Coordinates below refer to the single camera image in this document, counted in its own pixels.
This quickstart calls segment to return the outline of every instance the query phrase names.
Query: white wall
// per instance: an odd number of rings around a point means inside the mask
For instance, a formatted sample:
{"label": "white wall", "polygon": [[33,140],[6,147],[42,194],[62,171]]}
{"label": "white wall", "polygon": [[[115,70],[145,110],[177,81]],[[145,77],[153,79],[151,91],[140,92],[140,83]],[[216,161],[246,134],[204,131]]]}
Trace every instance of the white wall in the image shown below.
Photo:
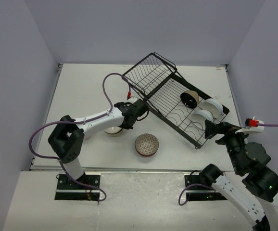
{"label": "white wall", "polygon": [[0,230],[29,169],[28,137],[44,120],[56,67],[25,2],[0,0]]}
{"label": "white wall", "polygon": [[[278,123],[278,1],[267,0],[229,65],[229,77],[241,117],[261,116]],[[266,128],[249,140],[263,144],[278,173],[278,128]]]}
{"label": "white wall", "polygon": [[26,0],[60,63],[228,64],[264,0]]}

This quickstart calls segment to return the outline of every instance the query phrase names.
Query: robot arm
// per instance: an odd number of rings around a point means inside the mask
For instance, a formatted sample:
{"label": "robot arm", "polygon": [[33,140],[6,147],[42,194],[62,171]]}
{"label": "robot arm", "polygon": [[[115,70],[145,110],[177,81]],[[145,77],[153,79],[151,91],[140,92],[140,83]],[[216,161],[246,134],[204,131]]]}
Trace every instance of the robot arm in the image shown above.
{"label": "robot arm", "polygon": [[[135,97],[127,102],[116,103],[109,113],[106,110],[92,116],[72,119],[69,115],[60,121],[81,122],[81,124],[58,124],[48,138],[48,142],[58,155],[68,174],[75,180],[84,175],[78,156],[82,142],[91,135],[106,128],[121,127],[132,129],[136,120],[148,111],[147,104]],[[91,118],[100,117],[90,122],[84,122]]]}
{"label": "robot arm", "polygon": [[265,148],[259,143],[246,144],[244,141],[249,133],[263,131],[262,128],[257,130],[239,128],[227,122],[216,125],[208,120],[205,121],[205,124],[206,139],[210,139],[216,134],[224,134],[216,143],[226,146],[235,174],[239,176],[247,174],[242,182],[261,206],[255,206],[234,187],[231,188],[227,178],[222,176],[222,172],[216,166],[209,165],[200,173],[202,175],[201,182],[218,190],[232,202],[253,225],[254,230],[277,231],[278,175],[266,166],[271,157],[266,153]]}

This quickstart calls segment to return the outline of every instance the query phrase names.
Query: black mounting plate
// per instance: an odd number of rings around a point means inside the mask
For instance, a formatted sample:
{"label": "black mounting plate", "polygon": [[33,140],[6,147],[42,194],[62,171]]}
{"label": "black mounting plate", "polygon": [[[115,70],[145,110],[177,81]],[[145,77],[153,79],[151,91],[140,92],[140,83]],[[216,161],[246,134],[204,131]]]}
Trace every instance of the black mounting plate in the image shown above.
{"label": "black mounting plate", "polygon": [[[185,175],[185,186],[200,183],[199,175]],[[188,201],[224,201],[227,200],[217,191],[210,190],[201,186],[194,186],[186,191]]]}
{"label": "black mounting plate", "polygon": [[[72,201],[98,201],[100,192],[90,190],[84,186],[72,182],[65,174],[57,175],[58,183],[55,200],[72,200]],[[99,187],[100,175],[84,175],[80,178],[84,184]]]}

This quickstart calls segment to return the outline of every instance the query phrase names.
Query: tabletop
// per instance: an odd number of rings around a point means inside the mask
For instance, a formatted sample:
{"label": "tabletop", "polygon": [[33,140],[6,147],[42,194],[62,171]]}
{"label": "tabletop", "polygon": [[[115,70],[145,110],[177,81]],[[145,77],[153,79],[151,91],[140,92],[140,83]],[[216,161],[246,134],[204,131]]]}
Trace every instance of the tabletop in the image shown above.
{"label": "tabletop", "polygon": [[[111,73],[124,73],[132,65],[114,64],[64,64],[47,123],[60,120],[64,115],[72,118],[91,116],[109,108],[102,92],[103,78]],[[230,113],[224,121],[238,125],[238,116],[224,67],[177,66],[179,73],[192,85],[226,106]],[[106,91],[116,103],[126,100],[127,84],[119,76],[106,81]],[[54,155],[47,139],[54,126],[43,131],[38,153]],[[135,150],[135,139],[143,133],[151,133],[159,140],[159,149],[151,157],[143,157]],[[84,140],[79,160],[84,169],[144,169],[144,170],[202,170],[212,163],[222,171],[233,167],[225,146],[208,140],[195,149],[194,145],[175,132],[152,113],[143,121],[136,122],[133,130],[123,130],[116,136],[99,132]],[[36,158],[32,169],[59,168],[56,160]]]}
{"label": "tabletop", "polygon": [[[252,230],[229,201],[192,201],[179,206],[178,196],[185,187],[181,172],[102,173],[100,187],[107,199],[99,205],[95,201],[55,201],[58,173],[21,172],[4,231]],[[239,176],[226,175],[255,201]]]}

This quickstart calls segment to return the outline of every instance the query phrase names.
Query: purple cable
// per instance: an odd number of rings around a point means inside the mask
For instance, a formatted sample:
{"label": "purple cable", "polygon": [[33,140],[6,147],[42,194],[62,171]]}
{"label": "purple cable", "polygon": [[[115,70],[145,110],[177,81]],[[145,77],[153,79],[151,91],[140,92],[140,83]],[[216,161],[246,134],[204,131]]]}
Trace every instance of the purple cable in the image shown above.
{"label": "purple cable", "polygon": [[204,184],[191,184],[191,185],[187,186],[185,189],[183,189],[183,191],[182,191],[181,194],[179,195],[179,197],[178,197],[178,204],[179,204],[180,206],[183,206],[183,205],[185,205],[185,204],[188,202],[188,200],[186,200],[184,203],[181,204],[181,198],[182,198],[183,193],[184,193],[187,189],[190,189],[190,188],[192,188],[192,187],[194,187],[194,186],[201,186],[201,187],[204,187],[204,188],[207,188],[207,189],[212,189],[212,190],[214,190],[212,187],[206,186],[206,185],[204,185]]}
{"label": "purple cable", "polygon": [[278,127],[278,124],[258,124],[258,126],[263,126],[263,127]]}
{"label": "purple cable", "polygon": [[[113,104],[111,102],[111,100],[109,99],[107,93],[106,93],[106,90],[105,90],[105,81],[106,79],[109,77],[109,76],[112,76],[112,75],[118,75],[122,78],[122,80],[124,80],[127,84],[128,84],[128,91],[130,92],[131,91],[131,86],[130,86],[130,83],[128,82],[128,79],[124,76],[124,75],[121,75],[119,73],[110,73],[108,74],[103,82],[102,82],[102,90],[104,92],[104,95],[106,97],[106,99],[108,100],[109,104],[110,104],[110,109],[109,109],[109,113],[113,110]],[[107,113],[104,113],[102,115],[99,115],[97,117],[94,117],[94,118],[91,118],[91,119],[87,119],[86,121],[78,121],[78,122],[70,122],[70,121],[55,121],[55,122],[51,122],[51,123],[47,123],[43,126],[41,126],[38,130],[36,130],[35,132],[32,133],[30,139],[29,139],[29,149],[30,151],[32,152],[33,155],[37,156],[37,157],[40,157],[40,158],[45,158],[45,159],[55,159],[55,160],[58,160],[59,161],[59,164],[61,165],[61,168],[63,169],[63,171],[65,172],[66,176],[71,180],[73,181],[74,183],[76,184],[79,184],[81,186],[84,186],[84,187],[87,187],[87,188],[90,188],[90,189],[94,189],[94,190],[99,190],[101,191],[103,194],[104,194],[104,198],[99,200],[99,201],[104,201],[106,198],[107,198],[107,194],[105,193],[104,190],[96,187],[96,186],[92,186],[92,185],[88,185],[88,184],[83,184],[77,180],[75,180],[74,178],[72,178],[68,172],[66,171],[62,161],[60,160],[60,158],[56,157],[56,156],[44,156],[44,155],[40,155],[38,153],[36,153],[32,147],[32,141],[33,141],[33,138],[35,137],[36,134],[38,134],[41,130],[43,130],[44,128],[48,127],[48,126],[51,126],[51,125],[55,125],[55,124],[83,124],[83,123],[87,123],[87,122],[90,122],[90,121],[93,121],[93,120],[96,120],[96,119],[99,119],[99,118],[102,118],[104,116],[106,116]]]}

